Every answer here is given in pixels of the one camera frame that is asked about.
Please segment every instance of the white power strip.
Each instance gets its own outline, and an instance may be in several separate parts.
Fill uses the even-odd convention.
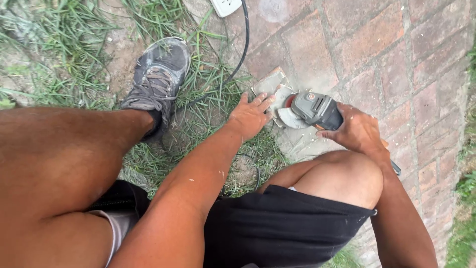
[[[224,18],[241,6],[241,0],[211,0],[218,16]]]

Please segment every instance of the dirty sneaker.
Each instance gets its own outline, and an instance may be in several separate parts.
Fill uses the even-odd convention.
[[[190,50],[179,37],[167,37],[153,43],[137,60],[132,89],[121,108],[148,111],[154,118],[153,128],[141,142],[162,138],[190,61]]]

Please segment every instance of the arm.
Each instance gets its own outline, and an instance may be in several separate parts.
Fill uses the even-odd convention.
[[[390,163],[390,152],[382,145],[375,117],[342,103],[344,123],[337,131],[320,131],[345,148],[370,157],[382,170],[384,187],[371,218],[383,267],[438,267],[435,248]]]
[[[170,172],[110,267],[203,266],[205,220],[238,149],[271,119],[264,111],[275,97],[265,97],[248,103],[243,94],[228,122]]]

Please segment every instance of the angle grinder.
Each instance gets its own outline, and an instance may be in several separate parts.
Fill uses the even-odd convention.
[[[303,129],[313,126],[319,130],[337,130],[344,118],[337,109],[337,102],[330,96],[301,92],[292,94],[284,102],[284,108],[278,109],[278,116],[288,127]],[[385,147],[388,143],[382,140]],[[400,176],[401,169],[391,160],[395,173]]]

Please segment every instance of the brick floor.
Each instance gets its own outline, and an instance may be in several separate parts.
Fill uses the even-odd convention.
[[[204,1],[185,0],[198,21],[210,8],[203,8]],[[281,66],[296,87],[328,93],[379,118],[381,135],[403,169],[401,180],[430,232],[440,266],[452,225],[451,189],[459,177],[455,158],[466,103],[464,55],[474,35],[471,4],[247,0],[251,45],[244,70],[259,80]],[[213,14],[214,25],[208,27],[233,40],[230,62],[239,59],[244,46],[243,19],[238,10],[218,25]],[[217,42],[211,44],[216,49]],[[314,139],[312,132],[275,131],[293,161],[340,148]],[[354,243],[361,245],[358,255],[366,267],[380,267],[369,223]]]

